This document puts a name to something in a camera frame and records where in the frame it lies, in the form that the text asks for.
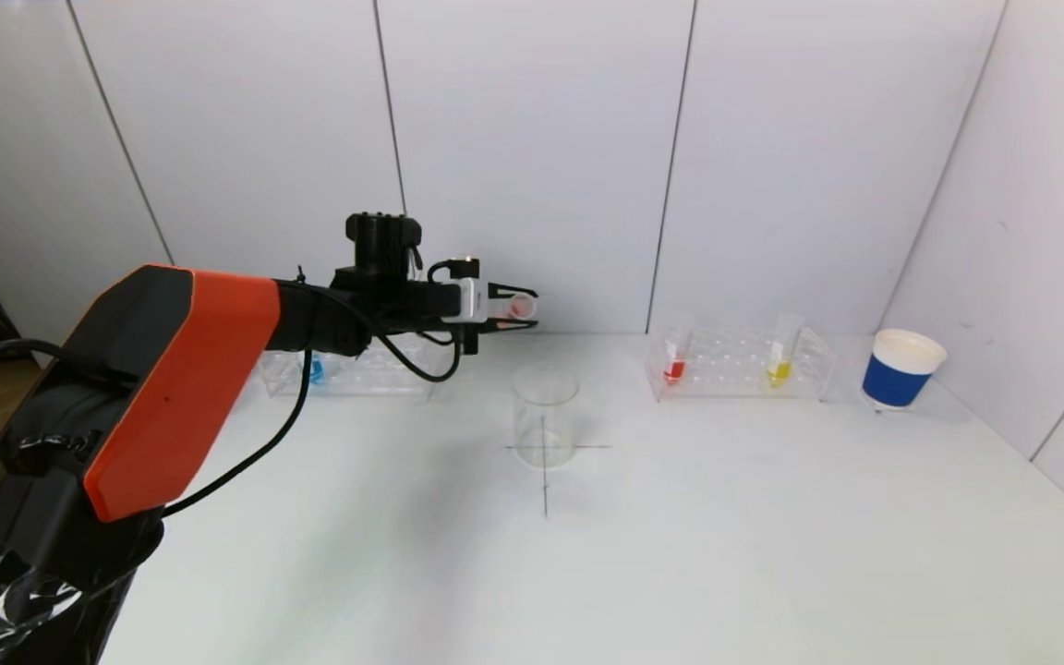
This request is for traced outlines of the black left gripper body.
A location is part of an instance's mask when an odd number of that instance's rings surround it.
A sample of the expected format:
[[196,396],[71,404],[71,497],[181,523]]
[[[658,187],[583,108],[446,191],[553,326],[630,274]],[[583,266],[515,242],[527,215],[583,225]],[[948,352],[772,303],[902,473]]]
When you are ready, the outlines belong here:
[[480,325],[489,319],[489,282],[464,277],[417,283],[414,334],[439,346],[460,345],[461,353],[478,353]]

